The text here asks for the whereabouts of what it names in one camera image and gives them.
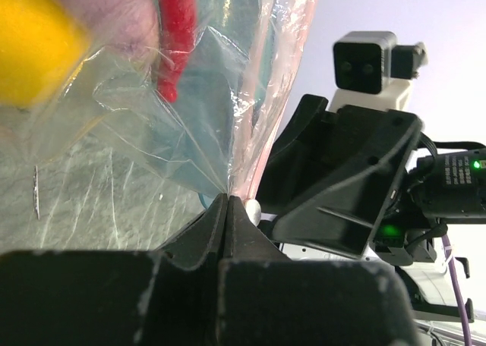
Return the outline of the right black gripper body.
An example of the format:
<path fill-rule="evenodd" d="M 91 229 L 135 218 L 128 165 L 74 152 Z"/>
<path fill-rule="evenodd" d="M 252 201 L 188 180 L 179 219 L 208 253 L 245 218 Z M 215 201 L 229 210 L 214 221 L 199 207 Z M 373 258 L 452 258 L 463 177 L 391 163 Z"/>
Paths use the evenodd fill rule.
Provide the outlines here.
<path fill-rule="evenodd" d="M 370 247 L 393 266 L 436 260 L 434 239 L 445 225 L 425 217 L 413 191 L 426 169 L 406 170 L 423 140 L 421 120 L 396 110 L 353 105 L 325 112 L 296 196 L 271 209 L 271 238 L 348 258 Z"/>

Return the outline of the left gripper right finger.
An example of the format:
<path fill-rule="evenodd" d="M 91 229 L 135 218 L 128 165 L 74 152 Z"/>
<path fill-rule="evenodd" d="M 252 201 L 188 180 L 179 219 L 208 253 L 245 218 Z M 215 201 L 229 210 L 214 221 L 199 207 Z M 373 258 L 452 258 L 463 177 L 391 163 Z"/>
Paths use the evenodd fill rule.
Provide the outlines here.
<path fill-rule="evenodd" d="M 226 215 L 224 345 L 417 345 L 409 296 L 378 262 L 291 260 L 249 220 Z"/>

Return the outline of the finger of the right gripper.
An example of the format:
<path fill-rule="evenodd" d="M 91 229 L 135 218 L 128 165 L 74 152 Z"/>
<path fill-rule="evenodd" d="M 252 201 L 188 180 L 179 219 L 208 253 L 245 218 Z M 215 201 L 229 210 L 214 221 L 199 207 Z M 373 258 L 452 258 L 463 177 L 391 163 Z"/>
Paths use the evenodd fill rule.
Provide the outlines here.
<path fill-rule="evenodd" d="M 328 105 L 322 96 L 305 94 L 274 142 L 257 191 L 262 209 L 283 209 L 296 196 L 311 152 L 311 134 Z"/>

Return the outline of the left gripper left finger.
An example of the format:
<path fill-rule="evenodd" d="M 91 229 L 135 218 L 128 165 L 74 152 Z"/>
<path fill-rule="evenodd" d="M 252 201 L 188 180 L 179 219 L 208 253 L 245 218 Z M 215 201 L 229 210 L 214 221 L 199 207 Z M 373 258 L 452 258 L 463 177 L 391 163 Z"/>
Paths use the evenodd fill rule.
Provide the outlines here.
<path fill-rule="evenodd" d="M 215 345 L 228 197 L 156 250 L 1 256 L 3 345 Z"/>

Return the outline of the clear zip top bag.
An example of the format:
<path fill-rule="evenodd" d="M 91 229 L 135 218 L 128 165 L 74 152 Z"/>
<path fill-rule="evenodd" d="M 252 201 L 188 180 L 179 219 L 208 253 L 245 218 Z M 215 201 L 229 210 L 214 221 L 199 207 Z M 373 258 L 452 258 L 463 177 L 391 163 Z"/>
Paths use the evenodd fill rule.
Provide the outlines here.
<path fill-rule="evenodd" d="M 159 47 L 133 56 L 87 29 L 80 70 L 50 99 L 1 104 L 1 152 L 50 162 L 87 135 L 206 197 L 254 198 L 317 0 L 196 0 L 195 47 L 175 102 L 161 97 Z"/>

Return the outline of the red chili pepper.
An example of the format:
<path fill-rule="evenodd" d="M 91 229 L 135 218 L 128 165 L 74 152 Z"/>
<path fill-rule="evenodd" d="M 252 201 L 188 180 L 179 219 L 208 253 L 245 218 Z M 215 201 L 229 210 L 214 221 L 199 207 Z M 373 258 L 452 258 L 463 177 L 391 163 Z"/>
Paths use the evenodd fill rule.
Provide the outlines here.
<path fill-rule="evenodd" d="M 196 0 L 158 0 L 162 57 L 157 72 L 156 87 L 167 102 L 178 97 L 177 85 L 195 47 L 197 26 Z"/>

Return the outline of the yellow lemon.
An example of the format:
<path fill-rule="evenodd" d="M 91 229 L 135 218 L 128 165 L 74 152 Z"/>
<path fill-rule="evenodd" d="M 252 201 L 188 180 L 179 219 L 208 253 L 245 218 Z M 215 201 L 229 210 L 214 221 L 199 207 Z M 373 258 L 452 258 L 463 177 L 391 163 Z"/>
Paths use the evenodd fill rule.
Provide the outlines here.
<path fill-rule="evenodd" d="M 72 80 L 90 47 L 58 0 L 1 0 L 1 104 L 29 108 Z"/>

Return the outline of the purple eggplant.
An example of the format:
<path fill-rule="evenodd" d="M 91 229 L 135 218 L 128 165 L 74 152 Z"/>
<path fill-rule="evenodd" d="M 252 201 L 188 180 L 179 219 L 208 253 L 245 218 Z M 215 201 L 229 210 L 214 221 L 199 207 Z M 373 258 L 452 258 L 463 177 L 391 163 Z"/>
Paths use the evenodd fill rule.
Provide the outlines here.
<path fill-rule="evenodd" d="M 96 36 L 130 55 L 159 47 L 159 14 L 153 0 L 59 0 Z"/>

